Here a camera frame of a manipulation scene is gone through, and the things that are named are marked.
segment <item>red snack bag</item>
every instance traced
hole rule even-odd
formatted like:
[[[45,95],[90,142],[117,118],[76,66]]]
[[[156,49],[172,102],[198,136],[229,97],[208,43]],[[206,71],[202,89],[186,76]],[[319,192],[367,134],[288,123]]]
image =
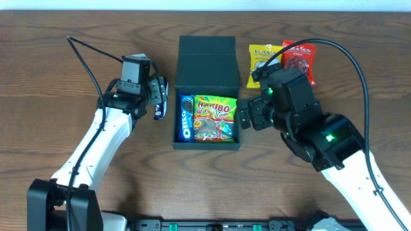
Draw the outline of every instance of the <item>red snack bag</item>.
[[[283,47],[293,44],[295,41],[284,40]],[[283,67],[298,67],[305,74],[311,85],[315,85],[313,77],[313,63],[315,56],[315,46],[313,44],[301,44],[283,53]]]

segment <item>open box lid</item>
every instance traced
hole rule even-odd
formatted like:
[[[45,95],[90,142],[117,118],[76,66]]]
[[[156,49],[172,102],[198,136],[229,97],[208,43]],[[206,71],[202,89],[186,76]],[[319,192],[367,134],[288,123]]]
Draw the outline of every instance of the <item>open box lid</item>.
[[[180,36],[176,88],[240,89],[234,36]]]

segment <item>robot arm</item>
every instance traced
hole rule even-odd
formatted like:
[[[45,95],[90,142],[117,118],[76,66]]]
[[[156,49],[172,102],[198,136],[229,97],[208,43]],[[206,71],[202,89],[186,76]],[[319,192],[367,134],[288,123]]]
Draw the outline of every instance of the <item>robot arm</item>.
[[[31,184],[27,193],[28,230],[67,230],[68,217],[73,230],[103,230],[103,227],[104,230],[124,230],[128,224],[124,216],[100,212],[96,194],[115,152],[146,114],[146,106],[160,105],[156,107],[155,119],[165,116],[168,83],[158,76],[157,67],[144,54],[124,56],[122,63],[121,79],[113,80],[103,100],[98,100],[92,125],[69,160],[51,180],[36,179]],[[150,75],[151,65],[155,69],[153,75]],[[115,84],[117,91],[111,92]],[[105,124],[96,136],[103,108]],[[86,146],[90,147],[80,158]],[[74,165],[80,160],[74,183],[70,185]],[[64,204],[69,191],[70,212],[55,210],[55,206]]]
[[[261,84],[261,96],[239,102],[243,128],[274,127],[294,155],[309,162],[329,180],[350,203],[368,230],[401,230],[367,170],[365,141],[355,126],[340,114],[323,113],[311,85],[298,69],[269,65],[253,73]],[[408,229],[411,215],[394,194],[370,153],[377,183]]]
[[[81,152],[99,128],[101,113],[102,109],[97,109],[92,125],[81,143],[69,160],[51,177],[51,179],[56,180],[58,185],[69,185],[71,170]],[[120,109],[107,107],[104,130],[99,134],[84,157],[78,170],[78,175],[74,180],[73,187],[78,188],[81,184],[85,184],[89,186],[89,189],[96,191],[97,194],[101,180],[103,179],[114,154],[120,144],[130,135],[131,131],[131,115],[123,113]]]
[[[377,176],[378,184],[384,188],[384,194],[396,214],[411,228],[411,215],[407,208],[401,203],[394,191],[378,169],[374,156],[371,156],[372,169]],[[345,197],[352,206],[362,223],[368,230],[401,230],[397,221],[392,217],[390,211],[384,205],[378,193],[375,193],[367,166],[365,164],[364,152],[359,150],[343,161],[345,168],[337,170],[331,167],[322,170],[321,173],[330,181]]]

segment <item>oreo logo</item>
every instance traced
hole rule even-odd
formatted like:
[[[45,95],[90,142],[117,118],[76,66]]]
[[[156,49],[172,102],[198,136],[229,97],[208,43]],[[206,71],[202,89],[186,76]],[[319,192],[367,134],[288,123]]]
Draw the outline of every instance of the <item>oreo logo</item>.
[[[189,139],[191,137],[190,129],[188,128],[187,113],[185,110],[181,113],[182,134],[184,138]]]

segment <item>white wall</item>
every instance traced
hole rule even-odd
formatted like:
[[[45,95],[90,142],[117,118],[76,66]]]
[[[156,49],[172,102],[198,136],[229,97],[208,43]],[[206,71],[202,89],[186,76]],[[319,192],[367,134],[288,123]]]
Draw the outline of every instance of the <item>white wall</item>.
[[[0,0],[0,10],[314,10],[411,12],[411,0]]]

